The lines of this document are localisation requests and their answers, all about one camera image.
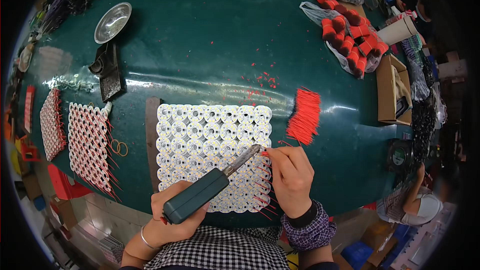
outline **fingernail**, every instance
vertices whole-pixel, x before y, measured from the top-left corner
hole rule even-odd
[[[210,206],[210,202],[205,203],[201,209],[204,210],[205,212],[208,210],[208,207]]]

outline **stainless steel bowl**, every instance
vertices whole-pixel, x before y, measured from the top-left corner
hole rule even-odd
[[[109,9],[95,27],[93,38],[98,44],[104,44],[115,37],[127,24],[132,14],[132,5],[121,2]]]

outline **person in white shirt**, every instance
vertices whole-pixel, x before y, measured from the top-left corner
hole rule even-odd
[[[377,214],[380,219],[410,226],[419,226],[430,222],[443,208],[443,202],[456,189],[452,180],[439,179],[435,183],[435,192],[423,186],[425,165],[417,170],[417,180],[404,188],[377,201]]]

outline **green table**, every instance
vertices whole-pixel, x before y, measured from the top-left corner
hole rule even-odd
[[[54,75],[79,74],[78,80],[95,83],[92,92],[62,90],[66,131],[69,102],[103,106],[98,80],[87,69],[99,46],[93,33],[100,17],[123,1],[131,3],[133,13],[115,41],[121,48],[127,88],[113,101],[109,117],[113,137],[129,146],[126,157],[114,157],[120,166],[114,175],[123,189],[116,189],[122,204],[151,212],[144,127],[148,97],[168,104],[238,105],[248,96],[242,90],[250,86],[261,93],[252,96],[254,102],[273,110],[274,146],[287,140],[285,129],[297,88],[302,85],[320,93],[319,135],[305,151],[315,169],[311,197],[321,201],[327,213],[361,207],[391,191],[394,176],[385,168],[387,140],[396,137],[397,126],[377,122],[375,73],[364,80],[346,73],[322,41],[321,28],[298,8],[302,1],[314,0],[94,1],[84,14],[70,16],[50,39],[42,39],[25,75],[20,111],[31,84],[36,87],[31,138],[41,152],[38,115]],[[368,17],[376,25],[382,20],[377,12]],[[254,80],[263,72],[279,83],[275,89],[268,84],[260,87]],[[73,177],[67,148],[53,164]],[[213,213],[204,222],[260,227],[279,224],[279,217],[269,221],[260,213]]]

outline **soldering iron handle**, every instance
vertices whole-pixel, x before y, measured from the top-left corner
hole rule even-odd
[[[171,223],[179,225],[192,216],[208,201],[229,185],[229,179],[218,168],[214,168],[175,195],[163,205],[163,215]]]

